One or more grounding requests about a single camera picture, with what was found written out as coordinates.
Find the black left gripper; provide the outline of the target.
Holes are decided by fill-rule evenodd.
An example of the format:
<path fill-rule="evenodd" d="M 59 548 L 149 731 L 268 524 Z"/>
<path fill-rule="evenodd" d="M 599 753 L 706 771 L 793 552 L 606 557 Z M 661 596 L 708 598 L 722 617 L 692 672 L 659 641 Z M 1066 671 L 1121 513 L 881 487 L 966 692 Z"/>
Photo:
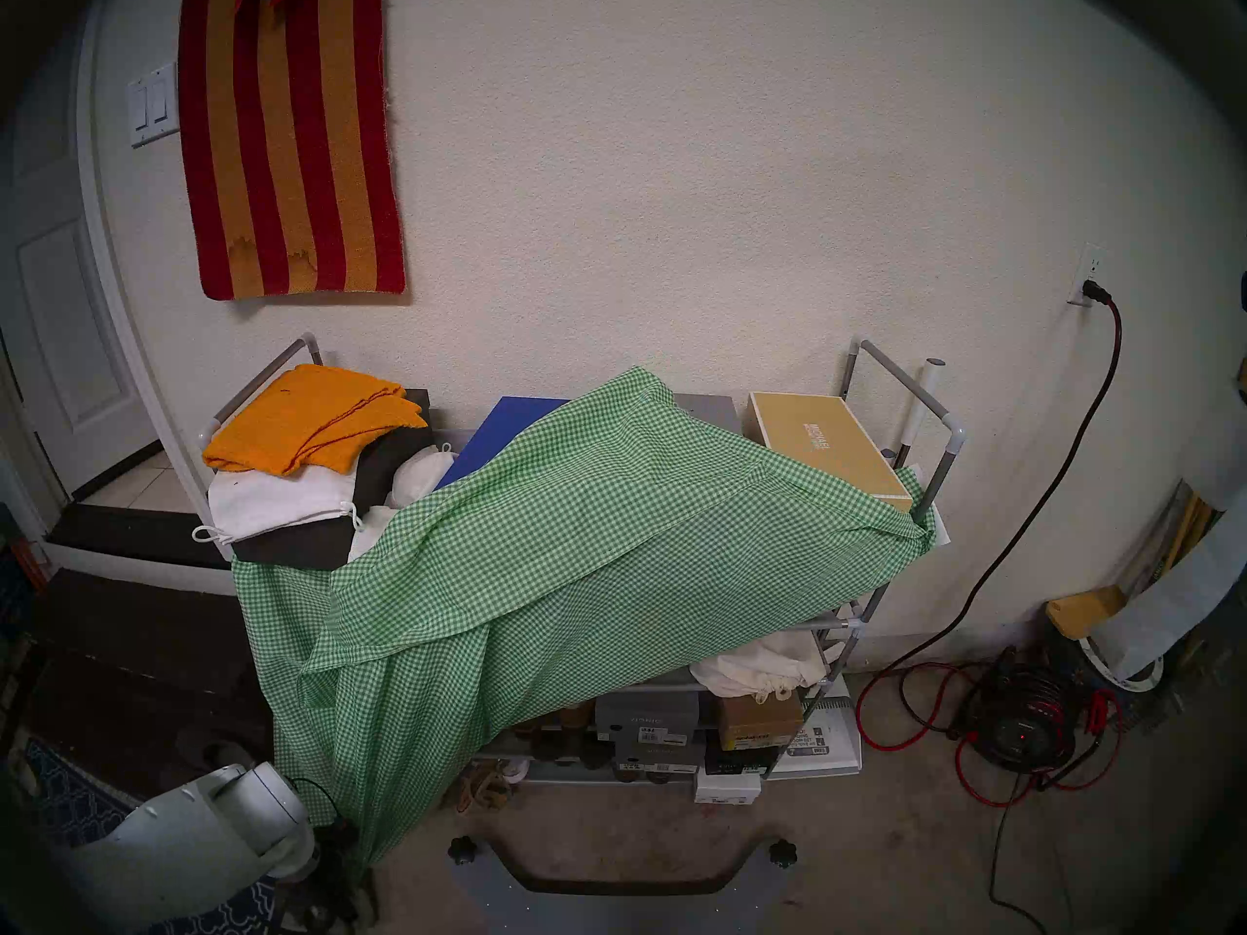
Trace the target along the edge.
<path fill-rule="evenodd" d="M 359 832 L 345 818 L 314 829 L 318 861 L 309 876 L 311 929 L 372 929 L 377 894 L 368 873 L 355 875 L 353 851 Z"/>

